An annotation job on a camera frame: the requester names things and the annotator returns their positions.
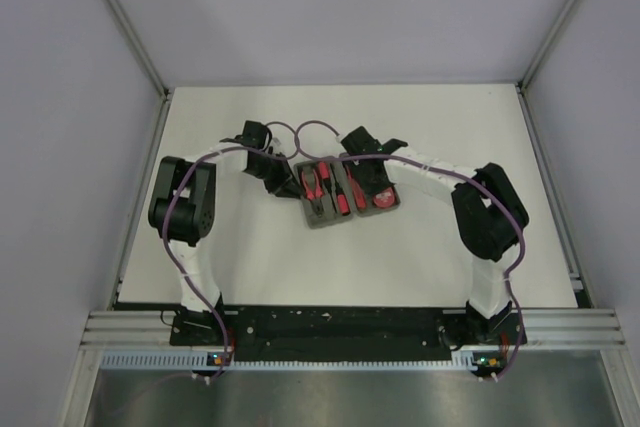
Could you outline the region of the left aluminium corner post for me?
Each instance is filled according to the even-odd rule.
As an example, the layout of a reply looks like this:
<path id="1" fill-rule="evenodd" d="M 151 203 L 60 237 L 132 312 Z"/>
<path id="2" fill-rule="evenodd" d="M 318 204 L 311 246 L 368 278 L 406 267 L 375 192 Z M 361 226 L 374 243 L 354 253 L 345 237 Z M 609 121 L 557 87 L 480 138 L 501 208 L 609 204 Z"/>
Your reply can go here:
<path id="1" fill-rule="evenodd" d="M 129 52 L 150 82 L 154 91 L 161 99 L 169 96 L 170 89 L 162 79 L 158 69 L 155 67 L 141 37 L 139 36 L 130 16 L 120 0 L 102 0 L 109 14 L 111 15 L 116 28 L 124 40 Z"/>

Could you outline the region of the aluminium front frame rail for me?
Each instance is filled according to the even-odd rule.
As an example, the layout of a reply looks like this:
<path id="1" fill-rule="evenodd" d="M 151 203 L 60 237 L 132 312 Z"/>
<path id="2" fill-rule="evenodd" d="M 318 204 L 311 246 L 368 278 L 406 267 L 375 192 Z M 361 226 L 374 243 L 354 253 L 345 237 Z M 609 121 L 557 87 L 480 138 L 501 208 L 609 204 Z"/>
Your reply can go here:
<path id="1" fill-rule="evenodd" d="M 526 350 L 619 350 L 626 340 L 611 309 L 525 309 Z M 166 350 L 170 327 L 153 312 L 97 311 L 89 315 L 83 348 Z"/>

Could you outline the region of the red black screwdriver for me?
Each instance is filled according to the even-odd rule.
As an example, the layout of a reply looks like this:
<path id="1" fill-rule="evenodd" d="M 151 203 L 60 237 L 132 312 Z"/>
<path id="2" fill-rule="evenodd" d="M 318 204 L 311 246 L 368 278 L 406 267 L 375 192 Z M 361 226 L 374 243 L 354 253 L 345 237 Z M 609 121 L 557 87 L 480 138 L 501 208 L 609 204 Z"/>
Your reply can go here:
<path id="1" fill-rule="evenodd" d="M 319 162 L 317 164 L 317 170 L 320 175 L 322 185 L 324 186 L 324 190 L 326 191 L 332 206 L 335 206 L 332 194 L 331 174 L 328 164 L 326 162 Z"/>
<path id="2" fill-rule="evenodd" d="M 344 193 L 341 184 L 336 178 L 333 179 L 333 185 L 336 202 L 336 212 L 341 216 L 347 216 L 350 214 L 350 206 L 346 194 Z"/>

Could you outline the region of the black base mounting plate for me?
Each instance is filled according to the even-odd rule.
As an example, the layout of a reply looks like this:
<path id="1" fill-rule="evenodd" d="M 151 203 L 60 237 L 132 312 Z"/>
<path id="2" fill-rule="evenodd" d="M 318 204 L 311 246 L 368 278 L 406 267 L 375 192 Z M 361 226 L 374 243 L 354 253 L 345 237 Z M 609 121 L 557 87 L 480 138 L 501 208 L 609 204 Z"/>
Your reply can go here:
<path id="1" fill-rule="evenodd" d="M 448 360 L 464 347 L 526 343 L 510 309 L 486 320 L 470 307 L 232 305 L 215 314 L 177 310 L 170 344 L 221 347 L 237 361 Z"/>

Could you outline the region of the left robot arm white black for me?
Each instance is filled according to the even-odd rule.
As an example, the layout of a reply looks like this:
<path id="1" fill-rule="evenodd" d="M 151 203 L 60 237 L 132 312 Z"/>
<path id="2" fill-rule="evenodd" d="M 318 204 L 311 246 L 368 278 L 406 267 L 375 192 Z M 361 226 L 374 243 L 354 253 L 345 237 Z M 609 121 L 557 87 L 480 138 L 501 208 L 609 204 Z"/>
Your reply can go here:
<path id="1" fill-rule="evenodd" d="M 209 344 L 224 337 L 227 321 L 214 311 L 221 290 L 200 242 L 214 224 L 217 181 L 235 174 L 262 181 L 266 191 L 278 198 L 297 200 L 302 195 L 286 155 L 268 135 L 238 135 L 191 157 L 163 157 L 148 209 L 149 225 L 157 230 L 178 269 L 181 305 L 197 312 L 192 331 Z"/>

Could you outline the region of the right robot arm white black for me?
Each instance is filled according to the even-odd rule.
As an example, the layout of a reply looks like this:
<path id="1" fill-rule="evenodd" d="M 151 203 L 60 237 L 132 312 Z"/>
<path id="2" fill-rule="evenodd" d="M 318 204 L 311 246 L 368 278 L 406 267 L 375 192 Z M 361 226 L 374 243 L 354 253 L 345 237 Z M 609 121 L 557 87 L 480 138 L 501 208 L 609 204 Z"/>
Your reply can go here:
<path id="1" fill-rule="evenodd" d="M 339 139 L 352 158 L 352 173 L 373 197 L 398 184 L 418 189 L 453 208 L 458 233 L 471 254 L 472 284 L 466 327 L 476 341 L 498 336 L 513 308 L 510 274 L 522 262 L 529 215 L 504 169 L 477 169 L 429 158 L 405 141 L 382 144 L 367 132 Z"/>

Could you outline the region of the red utility knife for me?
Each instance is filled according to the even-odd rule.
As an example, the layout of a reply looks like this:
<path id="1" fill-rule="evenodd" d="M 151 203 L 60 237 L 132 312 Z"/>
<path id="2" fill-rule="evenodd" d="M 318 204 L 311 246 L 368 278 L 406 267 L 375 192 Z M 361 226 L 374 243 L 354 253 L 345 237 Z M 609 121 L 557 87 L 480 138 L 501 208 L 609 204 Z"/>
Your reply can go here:
<path id="1" fill-rule="evenodd" d="M 356 204 L 356 208 L 359 212 L 363 212 L 367 209 L 367 200 L 364 192 L 362 191 L 360 185 L 353 177 L 351 170 L 346 168 L 347 178 L 351 187 L 352 195 Z"/>

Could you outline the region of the red black pliers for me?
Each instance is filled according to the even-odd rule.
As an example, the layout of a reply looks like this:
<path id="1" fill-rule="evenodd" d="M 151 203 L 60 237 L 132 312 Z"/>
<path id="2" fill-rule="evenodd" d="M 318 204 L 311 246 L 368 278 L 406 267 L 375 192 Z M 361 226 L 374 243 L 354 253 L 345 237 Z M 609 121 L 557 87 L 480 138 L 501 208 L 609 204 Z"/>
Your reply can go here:
<path id="1" fill-rule="evenodd" d="M 314 214 L 317 217 L 322 217 L 324 215 L 323 191 L 317 172 L 313 168 L 304 168 L 301 172 L 301 182 L 305 197 L 310 202 Z"/>

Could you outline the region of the red tape measure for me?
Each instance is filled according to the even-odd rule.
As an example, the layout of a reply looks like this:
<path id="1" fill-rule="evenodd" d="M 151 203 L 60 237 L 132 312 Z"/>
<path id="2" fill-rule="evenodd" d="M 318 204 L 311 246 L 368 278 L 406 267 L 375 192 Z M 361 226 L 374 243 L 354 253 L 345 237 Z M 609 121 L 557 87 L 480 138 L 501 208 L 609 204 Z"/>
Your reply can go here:
<path id="1" fill-rule="evenodd" d="M 372 197 L 373 205 L 378 209 L 389 209 L 396 205 L 396 192 L 393 187 L 389 187 L 384 191 L 374 195 Z"/>

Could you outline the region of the grey plastic tool case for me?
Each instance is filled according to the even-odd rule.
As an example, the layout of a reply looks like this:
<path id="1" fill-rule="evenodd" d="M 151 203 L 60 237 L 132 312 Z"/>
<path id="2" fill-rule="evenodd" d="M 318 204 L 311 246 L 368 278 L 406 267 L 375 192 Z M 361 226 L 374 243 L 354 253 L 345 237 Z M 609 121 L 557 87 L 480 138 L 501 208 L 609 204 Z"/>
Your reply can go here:
<path id="1" fill-rule="evenodd" d="M 333 200 L 334 200 L 335 206 L 332 206 L 332 203 L 328 195 L 326 194 L 326 191 L 324 190 L 324 186 L 322 185 L 321 178 L 317 170 L 317 164 L 319 162 L 326 162 L 329 166 L 330 174 L 331 174 L 332 194 L 333 194 Z M 343 163 L 344 162 L 305 161 L 305 162 L 301 162 L 294 165 L 293 172 L 296 174 L 296 180 L 299 182 L 302 189 L 301 203 L 302 203 L 303 217 L 309 228 L 318 229 L 318 228 L 329 227 L 336 224 L 344 223 L 356 216 L 371 217 L 371 216 L 391 212 L 400 207 L 401 199 L 395 187 L 392 186 L 396 192 L 396 199 L 397 199 L 396 205 L 392 208 L 383 209 L 383 210 L 378 209 L 373 205 L 372 203 L 373 196 L 365 193 L 363 188 L 361 187 L 362 191 L 366 196 L 367 209 L 363 212 L 359 212 L 358 209 L 356 208 L 356 204 L 352 195 L 351 187 L 350 187 Z M 317 217 L 314 214 L 311 208 L 310 202 L 305 197 L 304 188 L 301 182 L 301 172 L 304 168 L 313 168 L 317 172 L 317 175 L 319 177 L 319 181 L 323 191 L 322 205 L 324 208 L 324 215 L 322 217 Z M 336 212 L 336 202 L 335 202 L 334 185 L 333 185 L 334 178 L 338 180 L 338 182 L 341 184 L 344 190 L 344 193 L 346 194 L 346 197 L 350 206 L 350 214 L 347 216 L 341 216 L 339 213 Z"/>

